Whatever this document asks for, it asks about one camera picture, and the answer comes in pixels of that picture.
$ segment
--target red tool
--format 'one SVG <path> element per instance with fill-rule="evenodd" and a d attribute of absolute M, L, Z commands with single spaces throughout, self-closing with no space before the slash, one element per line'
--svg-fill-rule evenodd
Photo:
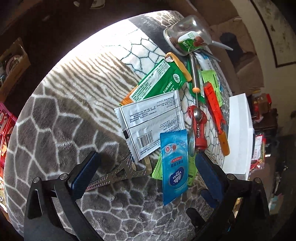
<path fill-rule="evenodd" d="M 195 105 L 188 107 L 188 114 L 192 120 L 192 128 L 195 136 L 195 149 L 204 151 L 205 149 L 207 149 L 207 138 L 204 134 L 205 124 L 207 123 L 207 116 L 202 110 L 200 110 L 202 113 L 202 118 L 199 122 L 197 122 L 193 115 L 193 111 L 195 108 Z"/>
<path fill-rule="evenodd" d="M 218 132 L 218 139 L 221 146 L 221 151 L 223 155 L 227 156 L 230 153 L 230 149 L 229 149 L 226 133 L 222 127 L 223 124 L 224 125 L 226 124 L 226 121 L 223 118 L 223 115 L 216 97 L 216 93 L 210 82 L 206 82 L 204 84 L 204 92 L 207 97 L 209 112 L 211 113 L 211 116 L 213 117 L 214 123 L 216 125 L 216 129 Z"/>

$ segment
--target plush fabric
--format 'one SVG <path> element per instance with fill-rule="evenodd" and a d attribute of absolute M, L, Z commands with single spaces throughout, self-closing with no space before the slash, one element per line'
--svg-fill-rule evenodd
<path fill-rule="evenodd" d="M 42 80 L 18 118 L 5 162 L 8 213 L 20 234 L 34 177 L 48 180 L 69 173 L 96 150 L 103 159 L 95 180 L 128 156 L 114 108 L 171 51 L 163 30 L 181 18 L 178 12 L 161 11 L 115 23 L 75 47 Z M 231 92 L 216 61 L 213 65 L 222 84 L 222 110 L 228 122 Z M 186 112 L 194 99 L 188 85 L 179 93 L 189 127 Z M 207 154 L 222 165 L 212 118 L 204 105 L 201 108 L 209 119 Z M 158 155 L 156 150 L 149 156 L 152 167 Z M 86 192 L 77 204 L 104 240 L 191 240 L 194 227 L 186 209 L 196 208 L 205 219 L 212 212 L 199 195 L 202 188 L 205 184 L 197 175 L 187 192 L 163 206 L 162 182 L 147 176 Z M 58 202 L 55 207 L 65 229 L 72 232 Z"/>

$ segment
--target metal bottle opener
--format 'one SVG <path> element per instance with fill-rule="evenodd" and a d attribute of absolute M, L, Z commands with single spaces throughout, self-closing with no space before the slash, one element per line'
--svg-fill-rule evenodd
<path fill-rule="evenodd" d="M 89 184 L 85 191 L 89 191 L 125 179 L 132 179 L 134 177 L 143 177 L 150 175 L 152 173 L 152 167 L 149 157 L 144 157 L 143 162 L 145 164 L 145 168 L 137 171 L 136 165 L 133 162 L 133 157 L 131 154 L 129 154 L 128 157 L 121 161 L 119 166 L 113 169 L 110 173 L 101 177 L 99 180 Z M 123 175 L 117 175 L 117 173 L 119 173 L 122 169 L 125 173 Z"/>

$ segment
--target wall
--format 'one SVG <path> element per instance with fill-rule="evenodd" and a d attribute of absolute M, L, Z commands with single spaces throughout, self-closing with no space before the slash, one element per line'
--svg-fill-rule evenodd
<path fill-rule="evenodd" d="M 246 0 L 231 0 L 231 2 L 242 17 L 253 40 L 264 76 L 263 91 L 270 93 L 272 107 L 278 110 L 278 124 L 283 127 L 281 134 L 296 133 L 295 123 L 290 120 L 291 112 L 296 110 L 296 64 L 275 68 L 266 30 L 252 3 Z"/>

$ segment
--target red plastic handle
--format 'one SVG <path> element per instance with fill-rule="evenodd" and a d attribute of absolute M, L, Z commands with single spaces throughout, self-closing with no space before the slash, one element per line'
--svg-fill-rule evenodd
<path fill-rule="evenodd" d="M 209 103 L 209 111 L 214 119 L 214 123 L 217 127 L 218 134 L 221 135 L 223 133 L 221 124 L 226 124 L 226 121 L 223 118 L 223 115 L 216 97 L 216 93 L 210 82 L 206 82 L 204 84 L 204 92 L 205 92 L 205 95 L 207 96 L 207 100 Z"/>
<path fill-rule="evenodd" d="M 205 150 L 207 149 L 207 138 L 205 137 L 205 124 L 207 123 L 207 116 L 206 114 L 201 110 L 202 118 L 197 123 L 196 119 L 193 115 L 193 110 L 196 108 L 195 105 L 188 107 L 188 114 L 192 120 L 192 128 L 194 131 L 194 137 L 195 137 L 195 149 L 198 150 Z"/>

